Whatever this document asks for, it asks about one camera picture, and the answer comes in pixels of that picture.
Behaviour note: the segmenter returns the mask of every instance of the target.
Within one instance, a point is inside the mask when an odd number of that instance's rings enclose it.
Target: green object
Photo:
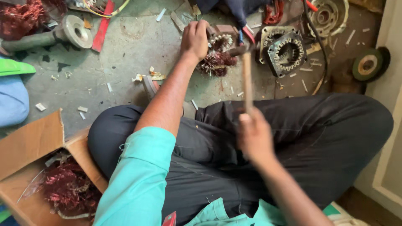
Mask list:
[[[35,68],[30,64],[17,62],[10,59],[0,59],[0,76],[29,74],[35,72]]]
[[[4,210],[0,213],[0,223],[6,220],[9,216],[11,216],[10,211]]]
[[[335,209],[335,207],[334,207],[332,204],[330,204],[329,206],[327,206],[327,207],[323,210],[323,212],[324,212],[324,214],[325,214],[326,216],[330,216],[330,215],[333,215],[333,214],[340,214],[340,212],[339,212],[337,209]]]
[[[382,68],[383,56],[376,49],[367,49],[359,55],[353,63],[353,77],[359,81],[366,81],[377,75]]]

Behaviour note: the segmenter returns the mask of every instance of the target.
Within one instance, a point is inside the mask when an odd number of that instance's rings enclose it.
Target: dark pants leg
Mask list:
[[[363,95],[325,94],[254,104],[272,127],[278,159],[320,208],[352,185],[393,127],[389,111]],[[229,216],[253,216],[259,198],[275,204],[259,174],[236,149],[239,107],[240,101],[219,102],[200,108],[195,120],[181,119],[162,217],[176,211],[182,225],[219,197]],[[119,146],[140,114],[135,106],[118,106],[101,113],[92,125],[88,145],[108,177],[121,154]]]

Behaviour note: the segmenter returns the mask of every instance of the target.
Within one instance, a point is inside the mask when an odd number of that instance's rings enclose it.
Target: electrical cable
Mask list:
[[[310,28],[313,30],[314,35],[317,38],[318,43],[320,44],[321,50],[322,50],[322,54],[324,55],[324,62],[325,62],[325,67],[324,67],[324,73],[319,81],[319,83],[317,84],[316,89],[314,90],[314,92],[312,93],[312,95],[315,95],[321,88],[322,82],[324,81],[325,78],[327,78],[328,76],[328,57],[327,54],[325,52],[325,47],[324,44],[321,41],[321,37],[320,34],[318,33],[318,31],[316,30],[316,27],[314,26],[313,22],[311,22],[310,17],[308,16],[308,6],[307,6],[307,0],[303,0],[303,6],[304,6],[304,14],[306,15],[307,18],[307,22],[310,25]]]
[[[121,12],[123,9],[124,9],[124,7],[126,7],[126,5],[129,3],[129,1],[130,0],[125,0],[125,2],[118,8],[118,9],[116,9],[114,12],[112,12],[111,14],[107,14],[107,15],[101,15],[101,14],[99,14],[99,13],[97,13],[97,12],[94,12],[93,10],[91,10],[90,8],[89,8],[89,4],[87,4],[87,2],[86,2],[86,0],[84,0],[84,5],[85,5],[85,7],[91,12],[91,13],[93,13],[93,14],[95,14],[95,15],[98,15],[98,16],[102,16],[102,17],[106,17],[106,18],[111,18],[112,16],[116,16],[119,12]]]

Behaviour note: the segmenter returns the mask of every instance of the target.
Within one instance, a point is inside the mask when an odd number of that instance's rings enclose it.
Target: person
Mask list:
[[[174,211],[178,226],[333,225],[322,209],[382,148],[390,112],[333,93],[254,101],[252,115],[223,101],[182,117],[207,26],[185,28],[180,59],[145,110],[117,106],[93,123],[88,146],[110,178],[94,225],[161,225]]]

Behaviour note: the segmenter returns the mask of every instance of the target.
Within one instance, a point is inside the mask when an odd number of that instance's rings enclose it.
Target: hammer head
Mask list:
[[[248,43],[245,43],[242,46],[233,48],[233,49],[229,49],[228,53],[230,54],[231,57],[236,57],[238,55],[242,55],[245,54],[247,52],[251,52],[254,49],[254,45],[250,45]]]

